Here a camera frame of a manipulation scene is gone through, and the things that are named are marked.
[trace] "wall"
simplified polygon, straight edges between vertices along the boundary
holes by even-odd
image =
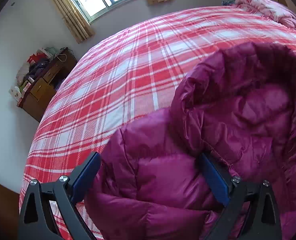
[[[77,44],[50,0],[10,0],[0,13],[0,184],[19,192],[23,168],[38,123],[8,94],[21,64],[37,48],[69,47],[77,59],[101,40],[155,16],[187,8],[220,5],[222,0],[174,0],[147,6],[132,0],[95,20],[96,35]]]

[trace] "red and white plaid blanket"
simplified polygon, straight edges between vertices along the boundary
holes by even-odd
[[[168,107],[184,75],[220,48],[274,42],[296,52],[296,31],[233,7],[195,8],[125,29],[90,49],[51,100],[35,134],[24,171],[29,181],[55,181],[101,152],[121,125]],[[69,239],[55,203],[62,236]],[[77,208],[96,237],[83,203]]]

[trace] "blue gripper pad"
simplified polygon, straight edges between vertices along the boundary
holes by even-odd
[[[85,165],[82,164],[84,167],[72,185],[73,194],[71,196],[71,201],[73,204],[81,202],[84,199],[88,188],[91,186],[94,177],[99,171],[101,163],[100,154],[96,152],[89,158],[85,160]]]
[[[204,153],[201,154],[199,167],[216,200],[226,207],[230,201],[228,186]]]

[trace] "quilted fabric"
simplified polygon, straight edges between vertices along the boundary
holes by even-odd
[[[296,30],[296,14],[282,4],[271,0],[235,0],[240,8],[262,13],[265,17]]]
[[[220,215],[195,165],[210,151],[231,175],[270,181],[283,239],[296,232],[296,55],[245,43],[198,64],[171,107],[118,129],[85,198],[106,240],[199,239]],[[244,217],[231,238],[236,237]]]

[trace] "wooden dresser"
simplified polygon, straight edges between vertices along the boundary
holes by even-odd
[[[56,85],[69,75],[76,63],[68,48],[63,49],[35,79],[17,106],[40,122],[50,100],[56,94]]]

